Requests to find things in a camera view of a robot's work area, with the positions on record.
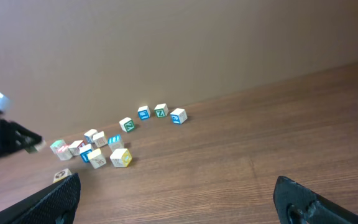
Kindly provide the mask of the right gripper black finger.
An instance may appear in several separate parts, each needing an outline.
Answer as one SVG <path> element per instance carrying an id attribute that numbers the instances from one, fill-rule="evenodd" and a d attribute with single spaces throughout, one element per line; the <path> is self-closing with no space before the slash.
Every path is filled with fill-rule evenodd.
<path id="1" fill-rule="evenodd" d="M 285 176 L 277 178 L 273 202 L 280 223 L 358 224 L 358 215 Z"/>

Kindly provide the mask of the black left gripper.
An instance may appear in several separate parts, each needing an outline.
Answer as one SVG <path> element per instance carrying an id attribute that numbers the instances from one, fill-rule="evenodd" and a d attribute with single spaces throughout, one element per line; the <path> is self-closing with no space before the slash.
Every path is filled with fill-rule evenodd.
<path id="1" fill-rule="evenodd" d="M 16 148 L 38 151 L 42 136 L 19 123 L 0 119 L 0 156 L 11 153 L 11 130 Z M 80 193 L 80 177 L 74 173 L 0 211 L 0 224 L 73 223 Z"/>

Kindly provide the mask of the brown circle block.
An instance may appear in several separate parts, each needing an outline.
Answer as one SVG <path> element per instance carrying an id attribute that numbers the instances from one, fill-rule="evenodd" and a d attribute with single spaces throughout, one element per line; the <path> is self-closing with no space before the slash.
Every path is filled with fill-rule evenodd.
<path id="1" fill-rule="evenodd" d="M 64 178 L 66 178 L 66 177 L 68 177 L 68 176 L 70 176 L 70 175 L 71 175 L 71 171 L 70 171 L 68 168 L 63 169 L 63 170 L 57 172 L 57 173 L 54 175 L 54 177 L 53 177 L 53 183 L 56 183 L 56 182 L 58 182 L 58 181 L 60 181 L 60 180 L 62 180 L 62 179 L 64 179 Z"/>

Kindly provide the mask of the yellow animal block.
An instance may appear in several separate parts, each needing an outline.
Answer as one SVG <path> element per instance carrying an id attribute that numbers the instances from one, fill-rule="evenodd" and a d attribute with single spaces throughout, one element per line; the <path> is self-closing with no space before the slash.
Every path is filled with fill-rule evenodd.
<path id="1" fill-rule="evenodd" d="M 101 152 L 100 148 L 91 151 L 87 154 L 88 160 L 94 169 L 98 169 L 106 164 L 106 158 Z"/>

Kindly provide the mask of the green V block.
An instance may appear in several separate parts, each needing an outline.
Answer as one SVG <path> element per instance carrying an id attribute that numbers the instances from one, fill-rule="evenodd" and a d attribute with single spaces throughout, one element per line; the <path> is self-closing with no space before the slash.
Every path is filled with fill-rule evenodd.
<path id="1" fill-rule="evenodd" d="M 126 133 L 135 130 L 135 124 L 133 122 L 133 119 L 130 117 L 126 117 L 120 120 L 119 124 L 122 130 L 125 131 Z"/>

